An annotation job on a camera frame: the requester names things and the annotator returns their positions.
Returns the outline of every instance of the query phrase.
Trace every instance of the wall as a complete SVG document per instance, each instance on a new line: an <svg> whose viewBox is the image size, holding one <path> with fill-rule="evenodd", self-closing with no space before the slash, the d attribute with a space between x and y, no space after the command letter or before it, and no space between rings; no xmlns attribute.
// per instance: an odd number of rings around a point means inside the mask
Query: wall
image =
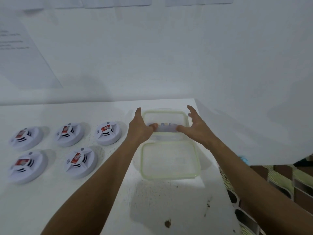
<svg viewBox="0 0 313 235"><path fill-rule="evenodd" d="M152 3L19 13L64 89L20 91L0 76L0 104L196 98L252 164L313 152L311 0Z"/></svg>

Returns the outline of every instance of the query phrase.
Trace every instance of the smoke detector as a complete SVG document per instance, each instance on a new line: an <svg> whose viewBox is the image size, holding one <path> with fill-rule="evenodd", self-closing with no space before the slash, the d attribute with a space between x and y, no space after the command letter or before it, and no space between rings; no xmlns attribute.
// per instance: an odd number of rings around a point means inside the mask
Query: smoke detector
<svg viewBox="0 0 313 235"><path fill-rule="evenodd" d="M66 155L65 171L74 179L79 179L91 173L98 158L91 148L81 148Z"/></svg>
<svg viewBox="0 0 313 235"><path fill-rule="evenodd" d="M54 140L61 147L69 147L78 143L84 136L84 128L79 123L69 123L55 133Z"/></svg>
<svg viewBox="0 0 313 235"><path fill-rule="evenodd" d="M116 122L106 122L99 125L95 131L98 144L110 145L120 139L122 130Z"/></svg>
<svg viewBox="0 0 313 235"><path fill-rule="evenodd" d="M18 151L25 151L36 146L44 134L39 127L30 127L15 133L9 140L9 144Z"/></svg>
<svg viewBox="0 0 313 235"><path fill-rule="evenodd" d="M40 150L21 155L9 169L9 182L28 183L40 176L48 165L48 158Z"/></svg>

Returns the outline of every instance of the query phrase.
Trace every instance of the paper on wall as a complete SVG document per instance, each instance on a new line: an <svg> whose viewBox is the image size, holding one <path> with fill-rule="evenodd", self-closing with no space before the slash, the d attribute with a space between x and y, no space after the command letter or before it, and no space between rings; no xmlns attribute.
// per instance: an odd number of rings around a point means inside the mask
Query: paper on wall
<svg viewBox="0 0 313 235"><path fill-rule="evenodd" d="M0 75L20 89L62 88L13 11L0 8Z"/></svg>
<svg viewBox="0 0 313 235"><path fill-rule="evenodd" d="M0 0L11 10L37 10L51 8L82 8L82 0Z"/></svg>
<svg viewBox="0 0 313 235"><path fill-rule="evenodd" d="M85 8L149 6L152 0L83 0Z"/></svg>
<svg viewBox="0 0 313 235"><path fill-rule="evenodd" d="M234 0L165 0L167 7L187 6L187 5L205 5L205 4L228 4Z"/></svg>

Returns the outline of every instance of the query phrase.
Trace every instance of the red label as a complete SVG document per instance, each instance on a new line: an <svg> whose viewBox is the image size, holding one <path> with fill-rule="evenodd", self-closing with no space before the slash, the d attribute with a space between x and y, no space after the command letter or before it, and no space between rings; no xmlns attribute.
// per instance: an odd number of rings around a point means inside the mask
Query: red label
<svg viewBox="0 0 313 235"><path fill-rule="evenodd" d="M64 128L63 128L63 130L62 130L62 133L67 133L67 131L68 131L68 126L64 126Z"/></svg>
<svg viewBox="0 0 313 235"><path fill-rule="evenodd" d="M25 133L25 130L21 130L20 132L18 132L18 134L16 135L15 138L20 138L20 137L22 137L24 133Z"/></svg>
<svg viewBox="0 0 313 235"><path fill-rule="evenodd" d="M111 126L108 124L107 126L102 127L101 130L103 132L103 131L108 130L110 128L111 128Z"/></svg>
<svg viewBox="0 0 313 235"><path fill-rule="evenodd" d="M24 166L28 161L29 159L18 159L15 163L15 166Z"/></svg>
<svg viewBox="0 0 313 235"><path fill-rule="evenodd" d="M80 157L81 157L81 154L80 153L76 153L76 155L73 157L71 163L76 164Z"/></svg>

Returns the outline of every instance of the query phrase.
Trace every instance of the person's left hand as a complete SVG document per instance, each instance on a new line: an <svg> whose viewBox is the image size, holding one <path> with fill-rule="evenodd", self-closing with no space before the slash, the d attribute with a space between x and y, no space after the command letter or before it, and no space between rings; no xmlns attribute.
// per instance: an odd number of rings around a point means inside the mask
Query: person's left hand
<svg viewBox="0 0 313 235"><path fill-rule="evenodd" d="M139 107L136 110L135 117L129 123L128 133L125 140L140 145L150 138L153 131L155 131L158 126L157 123L146 126L141 116L141 108Z"/></svg>

